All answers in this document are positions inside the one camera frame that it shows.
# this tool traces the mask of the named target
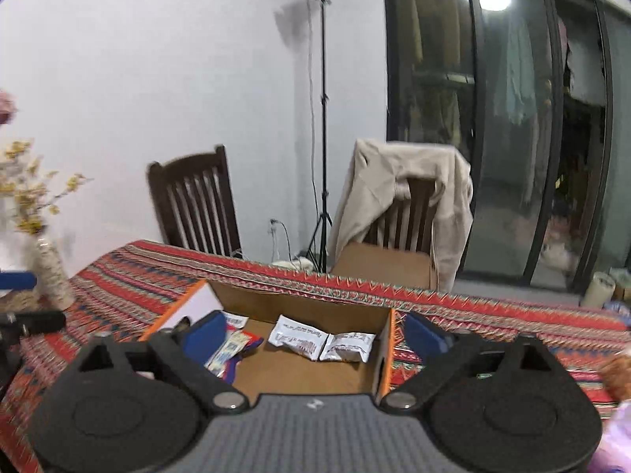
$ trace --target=tablecloth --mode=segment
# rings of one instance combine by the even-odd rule
[[[621,320],[605,311],[439,294],[295,272],[137,241],[104,255],[71,279],[77,301],[66,312],[65,331],[23,340],[24,367],[0,406],[0,449],[18,471],[40,471],[26,439],[28,419],[46,387],[55,381],[90,335],[106,330],[120,340],[137,337],[191,284],[202,278],[269,292],[396,309],[391,387],[422,369],[421,360],[403,339],[401,323],[407,311],[419,311],[445,329],[464,327],[490,339],[510,340],[519,331],[535,332],[604,418],[614,403],[603,390],[596,370],[630,340]]]

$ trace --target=glass panel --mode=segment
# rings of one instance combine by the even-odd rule
[[[605,58],[591,0],[554,0],[564,70],[563,135],[552,215],[532,284],[565,289],[596,207],[605,142]]]
[[[472,151],[473,59],[469,0],[396,0],[400,140]]]
[[[541,209],[552,123],[544,0],[480,0],[487,95],[465,270],[521,277]]]
[[[631,247],[631,24],[605,12],[611,52],[613,128],[596,270],[624,266]]]

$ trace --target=white logo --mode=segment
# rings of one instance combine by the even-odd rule
[[[318,410],[324,407],[324,402],[319,399],[313,399],[310,403],[307,404],[309,409]]]

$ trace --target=chair backrest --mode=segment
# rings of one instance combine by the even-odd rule
[[[225,147],[154,162],[147,179],[165,243],[241,257]]]
[[[409,178],[409,200],[395,200],[368,228],[365,243],[385,249],[430,253],[431,222],[436,206],[430,206],[435,180]]]

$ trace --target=beige jacket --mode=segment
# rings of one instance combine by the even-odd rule
[[[431,252],[439,290],[450,291],[473,219],[469,171],[469,163],[450,145],[358,139],[330,232],[329,253],[337,260],[348,242],[365,238],[395,197],[409,199],[407,178],[435,178]]]

